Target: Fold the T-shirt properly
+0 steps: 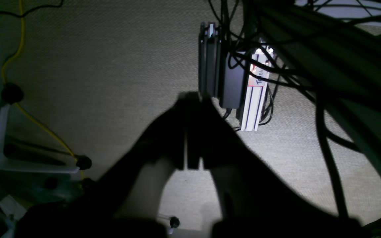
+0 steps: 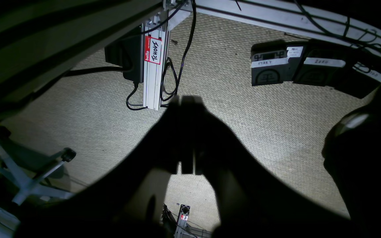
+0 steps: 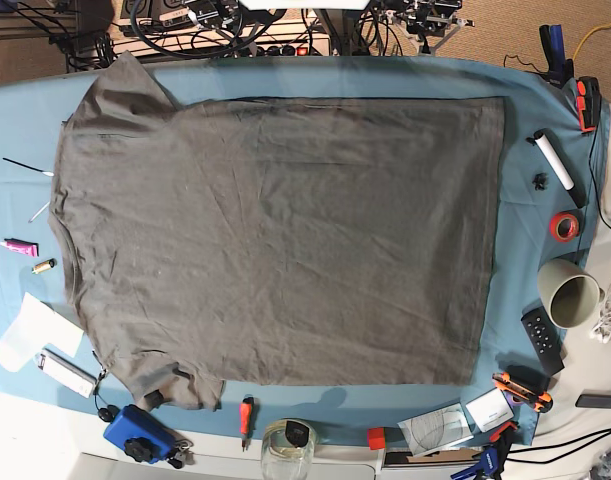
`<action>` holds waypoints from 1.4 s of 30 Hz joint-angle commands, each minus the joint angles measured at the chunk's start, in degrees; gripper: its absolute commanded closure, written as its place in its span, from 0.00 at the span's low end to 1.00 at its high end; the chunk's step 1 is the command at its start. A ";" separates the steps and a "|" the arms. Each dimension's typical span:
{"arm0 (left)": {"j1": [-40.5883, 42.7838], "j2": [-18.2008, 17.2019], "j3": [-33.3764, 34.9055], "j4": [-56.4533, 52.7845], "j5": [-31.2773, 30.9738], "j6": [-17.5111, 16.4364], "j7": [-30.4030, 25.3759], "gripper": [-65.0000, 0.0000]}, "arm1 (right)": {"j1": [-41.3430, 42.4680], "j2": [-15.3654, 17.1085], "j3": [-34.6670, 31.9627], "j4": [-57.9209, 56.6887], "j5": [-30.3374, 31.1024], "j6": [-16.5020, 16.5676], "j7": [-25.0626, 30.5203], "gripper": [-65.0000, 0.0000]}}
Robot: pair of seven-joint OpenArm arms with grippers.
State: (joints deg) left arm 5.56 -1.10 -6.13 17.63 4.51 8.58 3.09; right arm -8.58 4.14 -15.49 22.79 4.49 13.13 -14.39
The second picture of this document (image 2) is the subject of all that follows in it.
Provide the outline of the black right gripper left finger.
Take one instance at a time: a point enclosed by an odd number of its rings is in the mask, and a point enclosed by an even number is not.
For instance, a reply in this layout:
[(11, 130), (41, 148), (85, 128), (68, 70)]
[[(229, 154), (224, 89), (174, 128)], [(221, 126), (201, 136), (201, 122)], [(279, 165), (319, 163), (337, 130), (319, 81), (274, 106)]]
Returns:
[(63, 202), (22, 221), (23, 238), (166, 238), (160, 224), (176, 155), (160, 150), (161, 135), (177, 112), (174, 97), (159, 121), (107, 175)]

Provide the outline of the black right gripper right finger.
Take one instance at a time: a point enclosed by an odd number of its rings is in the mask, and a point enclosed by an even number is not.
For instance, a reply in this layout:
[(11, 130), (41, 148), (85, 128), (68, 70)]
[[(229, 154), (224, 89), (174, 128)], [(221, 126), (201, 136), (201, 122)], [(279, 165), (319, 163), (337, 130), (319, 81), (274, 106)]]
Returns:
[(350, 220), (271, 174), (200, 97), (181, 99), (181, 130), (185, 171), (204, 175), (216, 195), (221, 224), (213, 237), (354, 238), (359, 234)]

